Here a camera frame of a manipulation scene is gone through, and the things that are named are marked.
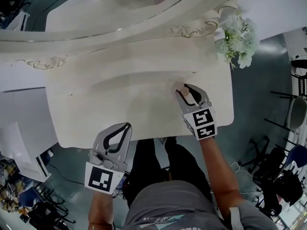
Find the person's black trousers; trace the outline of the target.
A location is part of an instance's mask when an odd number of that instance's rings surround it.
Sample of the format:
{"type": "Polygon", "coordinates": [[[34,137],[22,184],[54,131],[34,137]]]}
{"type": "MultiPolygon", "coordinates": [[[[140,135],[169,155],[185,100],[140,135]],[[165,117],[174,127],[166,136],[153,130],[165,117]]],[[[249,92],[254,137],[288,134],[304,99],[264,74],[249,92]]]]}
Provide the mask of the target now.
{"type": "MultiPolygon", "coordinates": [[[[163,145],[168,155],[172,180],[194,185],[212,202],[210,186],[194,156],[186,148],[177,144],[176,137],[165,138],[163,145]]],[[[164,179],[164,172],[155,154],[154,140],[152,138],[139,140],[129,175],[129,185],[124,191],[128,207],[132,205],[142,189],[154,183],[161,183],[164,179]]]]}

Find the white shelf unit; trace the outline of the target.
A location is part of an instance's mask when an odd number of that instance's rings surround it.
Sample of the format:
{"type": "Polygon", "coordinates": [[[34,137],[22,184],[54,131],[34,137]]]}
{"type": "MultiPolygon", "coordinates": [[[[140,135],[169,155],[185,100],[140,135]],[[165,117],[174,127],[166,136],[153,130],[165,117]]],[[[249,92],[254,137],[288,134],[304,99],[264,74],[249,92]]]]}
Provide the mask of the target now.
{"type": "Polygon", "coordinates": [[[45,89],[0,92],[0,153],[21,175],[45,182],[51,174],[41,154],[57,141],[45,89]]]}

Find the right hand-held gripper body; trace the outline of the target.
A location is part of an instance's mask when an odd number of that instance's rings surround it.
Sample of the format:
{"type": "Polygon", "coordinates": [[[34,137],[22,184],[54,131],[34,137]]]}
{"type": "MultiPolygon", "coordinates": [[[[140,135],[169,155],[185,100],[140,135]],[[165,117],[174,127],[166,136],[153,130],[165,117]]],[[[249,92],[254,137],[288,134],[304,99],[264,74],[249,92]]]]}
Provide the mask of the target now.
{"type": "Polygon", "coordinates": [[[184,114],[183,119],[196,140],[217,135],[215,110],[212,106],[198,108],[196,111],[184,114]]]}

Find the black office chair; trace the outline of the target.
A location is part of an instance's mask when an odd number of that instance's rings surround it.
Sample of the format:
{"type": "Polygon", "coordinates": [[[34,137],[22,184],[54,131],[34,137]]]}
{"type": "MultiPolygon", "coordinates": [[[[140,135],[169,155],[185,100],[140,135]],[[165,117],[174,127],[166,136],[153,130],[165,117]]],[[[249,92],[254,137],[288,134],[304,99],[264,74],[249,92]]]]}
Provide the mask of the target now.
{"type": "Polygon", "coordinates": [[[242,167],[253,165],[248,168],[248,173],[252,175],[253,182],[259,187],[257,191],[263,194],[263,199],[256,196],[256,208],[273,218],[282,211],[279,198],[292,206],[303,195],[299,172],[294,170],[307,165],[307,148],[288,141],[294,145],[291,150],[276,145],[270,153],[267,153],[270,139],[267,136],[263,139],[266,143],[262,150],[253,139],[249,141],[255,148],[256,157],[245,163],[238,162],[238,165],[242,167]]]}

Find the round ornate cream mirror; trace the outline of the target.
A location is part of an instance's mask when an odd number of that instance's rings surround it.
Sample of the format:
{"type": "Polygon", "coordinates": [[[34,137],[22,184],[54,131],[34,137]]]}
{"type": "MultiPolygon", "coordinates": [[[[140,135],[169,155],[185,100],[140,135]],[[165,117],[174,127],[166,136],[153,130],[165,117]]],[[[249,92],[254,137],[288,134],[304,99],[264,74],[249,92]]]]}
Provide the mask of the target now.
{"type": "Polygon", "coordinates": [[[0,66],[57,68],[115,45],[213,34],[238,0],[68,0],[47,15],[43,32],[0,30],[0,66]]]}

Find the person's grey t-shirt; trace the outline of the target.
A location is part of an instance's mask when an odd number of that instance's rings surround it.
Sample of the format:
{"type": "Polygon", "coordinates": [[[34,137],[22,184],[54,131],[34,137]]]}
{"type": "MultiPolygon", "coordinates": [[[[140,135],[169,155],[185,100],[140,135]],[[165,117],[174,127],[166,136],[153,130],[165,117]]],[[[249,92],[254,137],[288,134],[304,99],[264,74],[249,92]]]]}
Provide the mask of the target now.
{"type": "Polygon", "coordinates": [[[219,217],[214,204],[184,181],[152,184],[131,204],[123,230],[278,230],[267,216],[244,200],[219,217]]]}

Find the white artificial flower bouquet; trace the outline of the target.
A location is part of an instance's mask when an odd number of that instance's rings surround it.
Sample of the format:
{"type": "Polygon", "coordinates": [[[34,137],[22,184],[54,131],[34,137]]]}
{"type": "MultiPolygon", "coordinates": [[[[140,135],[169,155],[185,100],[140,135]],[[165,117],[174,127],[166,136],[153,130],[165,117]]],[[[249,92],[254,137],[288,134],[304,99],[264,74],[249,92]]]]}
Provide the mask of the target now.
{"type": "Polygon", "coordinates": [[[224,57],[232,70],[250,67],[260,43],[255,23],[250,18],[244,18],[238,11],[222,24],[221,29],[224,38],[215,41],[217,53],[224,57]]]}

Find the black waist device with screen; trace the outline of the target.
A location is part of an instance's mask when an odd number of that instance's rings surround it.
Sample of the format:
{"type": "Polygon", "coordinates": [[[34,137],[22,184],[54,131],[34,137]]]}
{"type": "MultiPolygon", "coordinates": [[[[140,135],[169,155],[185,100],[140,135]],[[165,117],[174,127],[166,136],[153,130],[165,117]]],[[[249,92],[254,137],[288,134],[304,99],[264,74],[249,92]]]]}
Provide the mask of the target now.
{"type": "Polygon", "coordinates": [[[119,184],[117,185],[115,191],[112,194],[113,199],[120,197],[120,198],[124,198],[124,191],[127,188],[127,186],[129,185],[129,173],[125,173],[122,177],[122,179],[120,180],[119,184]]]}

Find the person's right forearm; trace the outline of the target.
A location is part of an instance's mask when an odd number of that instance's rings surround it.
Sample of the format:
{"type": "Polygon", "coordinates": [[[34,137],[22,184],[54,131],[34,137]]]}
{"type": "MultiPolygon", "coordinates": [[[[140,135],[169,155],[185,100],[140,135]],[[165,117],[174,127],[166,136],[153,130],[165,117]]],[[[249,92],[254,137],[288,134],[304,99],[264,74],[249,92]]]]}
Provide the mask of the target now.
{"type": "Polygon", "coordinates": [[[201,150],[207,168],[211,188],[224,220],[230,217],[230,209],[244,201],[239,193],[239,185],[220,152],[215,139],[200,140],[201,150]]]}

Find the cream dressing table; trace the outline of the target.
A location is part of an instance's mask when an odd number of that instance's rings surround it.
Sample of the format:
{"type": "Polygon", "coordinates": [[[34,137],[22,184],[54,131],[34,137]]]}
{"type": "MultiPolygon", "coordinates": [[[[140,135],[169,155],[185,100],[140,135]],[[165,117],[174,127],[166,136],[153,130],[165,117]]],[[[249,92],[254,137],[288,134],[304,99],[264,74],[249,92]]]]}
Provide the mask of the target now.
{"type": "Polygon", "coordinates": [[[230,67],[211,36],[133,42],[69,59],[45,72],[48,105],[59,144],[88,149],[97,134],[132,125],[132,140],[184,136],[175,90],[205,90],[218,126],[234,120],[230,67]]]}

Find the beige chair with black legs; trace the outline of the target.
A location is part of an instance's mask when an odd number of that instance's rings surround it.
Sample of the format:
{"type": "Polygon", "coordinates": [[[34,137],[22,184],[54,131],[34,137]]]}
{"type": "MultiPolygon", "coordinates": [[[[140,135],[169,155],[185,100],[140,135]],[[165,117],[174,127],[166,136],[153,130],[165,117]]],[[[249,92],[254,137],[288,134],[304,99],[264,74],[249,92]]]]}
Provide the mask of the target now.
{"type": "Polygon", "coordinates": [[[289,99],[289,105],[287,109],[287,114],[285,122],[283,125],[280,125],[276,122],[273,122],[267,118],[264,120],[273,125],[276,125],[284,130],[287,130],[292,133],[296,131],[305,123],[307,118],[307,100],[303,95],[293,95],[282,92],[271,91],[272,94],[277,94],[282,99],[289,99]]]}

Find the person's left forearm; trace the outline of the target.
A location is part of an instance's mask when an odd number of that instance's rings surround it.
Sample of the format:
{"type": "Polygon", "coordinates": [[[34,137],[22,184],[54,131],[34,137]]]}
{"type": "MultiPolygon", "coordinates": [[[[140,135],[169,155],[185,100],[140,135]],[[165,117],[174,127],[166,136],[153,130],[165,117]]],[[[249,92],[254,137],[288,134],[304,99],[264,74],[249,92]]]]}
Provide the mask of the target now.
{"type": "Polygon", "coordinates": [[[113,197],[94,191],[88,230],[113,230],[113,197]]]}

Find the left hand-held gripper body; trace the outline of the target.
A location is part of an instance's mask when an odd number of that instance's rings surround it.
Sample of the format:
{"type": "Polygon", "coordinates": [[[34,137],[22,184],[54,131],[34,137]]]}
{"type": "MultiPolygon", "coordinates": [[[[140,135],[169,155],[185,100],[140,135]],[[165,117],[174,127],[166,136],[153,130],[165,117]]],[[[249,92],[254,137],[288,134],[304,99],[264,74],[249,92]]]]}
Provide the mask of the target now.
{"type": "Polygon", "coordinates": [[[126,169],[126,163],[91,149],[85,168],[84,186],[111,195],[123,179],[126,169]]]}

